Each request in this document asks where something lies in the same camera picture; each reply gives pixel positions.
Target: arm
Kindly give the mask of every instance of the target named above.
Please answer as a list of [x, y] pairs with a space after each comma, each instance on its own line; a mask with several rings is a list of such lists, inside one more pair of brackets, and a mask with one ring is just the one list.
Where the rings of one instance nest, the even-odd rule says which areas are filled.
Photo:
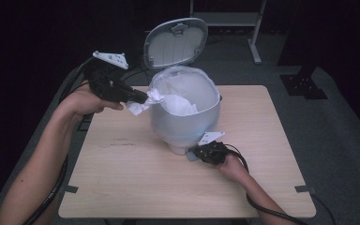
[[[84, 114], [99, 113], [104, 107], [123, 109], [119, 103], [96, 97], [88, 85], [80, 87], [61, 102], [45, 127], [33, 155], [7, 192], [0, 209], [0, 224], [23, 224], [34, 213], [57, 181], [75, 124]], [[38, 222], [50, 223], [55, 202]]]
[[[242, 163], [235, 156], [228, 155], [223, 164], [219, 164], [218, 168], [222, 173], [230, 179], [238, 182], [247, 192], [247, 195], [256, 204], [268, 208], [279, 213], [285, 213], [277, 203], [262, 189], [256, 180], [245, 170]], [[287, 219], [272, 216], [264, 212], [258, 211], [263, 224], [294, 224]]]

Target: dark background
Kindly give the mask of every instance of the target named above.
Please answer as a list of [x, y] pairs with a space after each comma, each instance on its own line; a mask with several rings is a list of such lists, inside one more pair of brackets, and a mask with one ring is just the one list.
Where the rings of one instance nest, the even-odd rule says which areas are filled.
[[[195, 4], [256, 11], [260, 1]], [[95, 50], [126, 53], [135, 67], [143, 31], [188, 12], [187, 0], [0, 1], [0, 191], [72, 69]], [[360, 118], [360, 1], [268, 1], [261, 31], [288, 34], [278, 65], [315, 60]]]

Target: forearm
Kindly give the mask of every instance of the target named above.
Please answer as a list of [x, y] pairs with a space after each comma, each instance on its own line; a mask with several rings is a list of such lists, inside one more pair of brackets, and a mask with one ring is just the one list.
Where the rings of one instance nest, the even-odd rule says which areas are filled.
[[[239, 181], [241, 186], [247, 192], [249, 198], [259, 206], [285, 214], [283, 209], [263, 190], [256, 180], [248, 173]], [[263, 224], [294, 224], [287, 219], [272, 216], [258, 210], [258, 214]]]
[[37, 147], [13, 181], [0, 211], [0, 224], [22, 224], [46, 199], [67, 156], [72, 130], [79, 117], [58, 108]]

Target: tabletop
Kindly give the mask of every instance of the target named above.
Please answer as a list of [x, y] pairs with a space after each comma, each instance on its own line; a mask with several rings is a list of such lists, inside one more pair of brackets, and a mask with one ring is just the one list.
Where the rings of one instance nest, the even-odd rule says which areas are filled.
[[[145, 91], [147, 87], [135, 87]], [[217, 141], [235, 146], [251, 175], [287, 212], [311, 218], [316, 209], [267, 89], [223, 85]], [[84, 140], [62, 218], [255, 218], [245, 191], [218, 169], [173, 153], [150, 128], [148, 112], [95, 114]]]

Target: open lid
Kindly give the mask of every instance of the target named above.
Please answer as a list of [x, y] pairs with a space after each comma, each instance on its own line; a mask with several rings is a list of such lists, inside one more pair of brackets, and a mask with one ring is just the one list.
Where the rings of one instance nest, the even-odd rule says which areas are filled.
[[198, 18], [165, 22], [154, 28], [144, 43], [148, 68], [168, 68], [194, 61], [206, 43], [206, 23]]

